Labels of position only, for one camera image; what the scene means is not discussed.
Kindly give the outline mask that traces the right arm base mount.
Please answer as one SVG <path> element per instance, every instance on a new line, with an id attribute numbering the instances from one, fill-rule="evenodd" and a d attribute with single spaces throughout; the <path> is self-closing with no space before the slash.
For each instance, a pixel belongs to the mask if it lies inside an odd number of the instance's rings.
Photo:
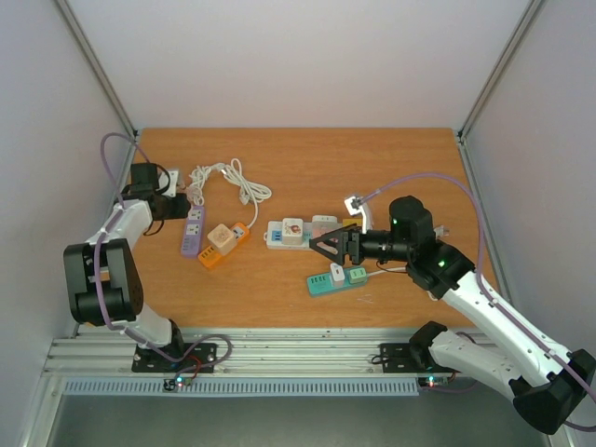
<path id="1" fill-rule="evenodd" d="M 408 343 L 380 344 L 379 351 L 384 373 L 425 373 L 432 369 L 414 357 Z"/>

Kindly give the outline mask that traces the small white charger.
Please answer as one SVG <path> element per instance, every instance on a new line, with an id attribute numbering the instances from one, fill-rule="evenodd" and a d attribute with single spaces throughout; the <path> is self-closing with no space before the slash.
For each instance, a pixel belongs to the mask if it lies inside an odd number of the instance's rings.
<path id="1" fill-rule="evenodd" d="M 185 189 L 185 193 L 186 193 L 188 199 L 193 203 L 197 203 L 198 200 L 200 199 L 200 193 L 198 193 L 194 187 L 188 186 Z"/>

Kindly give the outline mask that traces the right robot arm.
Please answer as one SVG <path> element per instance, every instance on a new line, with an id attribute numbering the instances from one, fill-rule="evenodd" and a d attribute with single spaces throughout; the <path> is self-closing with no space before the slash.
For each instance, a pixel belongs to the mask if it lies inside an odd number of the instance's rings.
<path id="1" fill-rule="evenodd" d="M 495 353 L 430 321 L 410 339 L 413 363 L 429 371 L 463 373 L 512 402 L 518 415 L 541 433 L 553 435 L 593 392 L 595 358 L 571 351 L 541 332 L 483 278 L 478 265 L 440 240 L 432 215 L 414 196 L 393 200 L 390 227 L 373 230 L 366 204 L 346 200 L 361 225 L 347 225 L 310 240 L 311 250 L 342 265 L 365 260 L 403 262 L 413 283 L 474 323 L 498 348 Z"/>

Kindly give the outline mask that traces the yellow cube socket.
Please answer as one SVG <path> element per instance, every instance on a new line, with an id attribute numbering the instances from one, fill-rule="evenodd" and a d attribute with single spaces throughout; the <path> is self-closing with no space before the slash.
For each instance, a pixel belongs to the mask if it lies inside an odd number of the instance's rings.
<path id="1" fill-rule="evenodd" d="M 342 221 L 343 227 L 350 226 L 350 225 L 361 226 L 362 220 L 360 218 L 343 219 L 343 221 Z"/>

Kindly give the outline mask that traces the green plug adapter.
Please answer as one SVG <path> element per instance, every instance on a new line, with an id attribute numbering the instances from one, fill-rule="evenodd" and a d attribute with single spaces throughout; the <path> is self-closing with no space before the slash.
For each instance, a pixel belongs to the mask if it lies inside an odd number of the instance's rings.
<path id="1" fill-rule="evenodd" d="M 368 280 L 368 273 L 363 267 L 354 267 L 349 270 L 348 279 L 351 285 L 364 284 Z"/>

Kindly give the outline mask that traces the pink cube socket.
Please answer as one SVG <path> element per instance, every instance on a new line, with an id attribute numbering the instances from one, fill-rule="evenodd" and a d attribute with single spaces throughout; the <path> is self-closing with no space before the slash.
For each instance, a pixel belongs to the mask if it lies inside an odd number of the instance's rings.
<path id="1" fill-rule="evenodd" d="M 311 238 L 315 239 L 318 237 L 322 237 L 323 235 L 330 233 L 338 228 L 339 226 L 336 223 L 314 222 L 312 224 Z"/>

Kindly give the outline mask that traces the white usb charger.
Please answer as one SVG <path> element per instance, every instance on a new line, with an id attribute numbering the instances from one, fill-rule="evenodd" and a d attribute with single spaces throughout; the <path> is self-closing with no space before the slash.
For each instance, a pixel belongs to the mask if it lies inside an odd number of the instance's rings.
<path id="1" fill-rule="evenodd" d="M 342 287 L 345 284 L 345 270 L 337 264 L 330 264 L 330 282 L 334 288 Z"/>

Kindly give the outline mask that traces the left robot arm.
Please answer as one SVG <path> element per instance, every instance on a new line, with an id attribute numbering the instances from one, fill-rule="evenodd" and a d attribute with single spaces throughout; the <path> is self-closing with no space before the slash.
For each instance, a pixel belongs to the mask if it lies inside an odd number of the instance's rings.
<path id="1" fill-rule="evenodd" d="M 153 223 L 182 219 L 190 203 L 181 193 L 169 196 L 177 181 L 162 166 L 136 163 L 131 180 L 100 230 L 87 241 L 68 246 L 63 264 L 74 320 L 128 335 L 167 371 L 182 368 L 188 349 L 178 326 L 144 302 L 132 248 L 150 236 Z"/>

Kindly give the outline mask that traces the white round-corner adapter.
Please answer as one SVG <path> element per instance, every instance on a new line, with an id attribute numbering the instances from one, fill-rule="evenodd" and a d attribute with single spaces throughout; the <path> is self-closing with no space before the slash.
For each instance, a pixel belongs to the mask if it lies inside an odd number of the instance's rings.
<path id="1" fill-rule="evenodd" d="M 330 224 L 337 224 L 338 223 L 338 219 L 335 216 L 331 216 L 331 215 L 314 215 L 312 217 L 312 224 L 317 224 L 317 225 L 330 225 Z"/>

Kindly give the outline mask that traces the white cube socket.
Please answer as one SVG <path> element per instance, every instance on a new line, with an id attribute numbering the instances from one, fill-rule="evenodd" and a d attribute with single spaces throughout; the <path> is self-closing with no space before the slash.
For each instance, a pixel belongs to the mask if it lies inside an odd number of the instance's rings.
<path id="1" fill-rule="evenodd" d="M 284 245 L 299 246 L 304 242 L 304 221 L 300 218 L 284 218 L 281 226 Z"/>

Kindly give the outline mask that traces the beige cube socket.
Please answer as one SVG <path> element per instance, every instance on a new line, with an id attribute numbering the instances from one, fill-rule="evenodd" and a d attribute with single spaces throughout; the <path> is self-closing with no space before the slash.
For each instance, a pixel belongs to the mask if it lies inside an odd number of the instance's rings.
<path id="1" fill-rule="evenodd" d="M 223 223 L 219 223 L 208 233 L 208 240 L 222 256 L 226 256 L 237 245 L 235 233 Z"/>

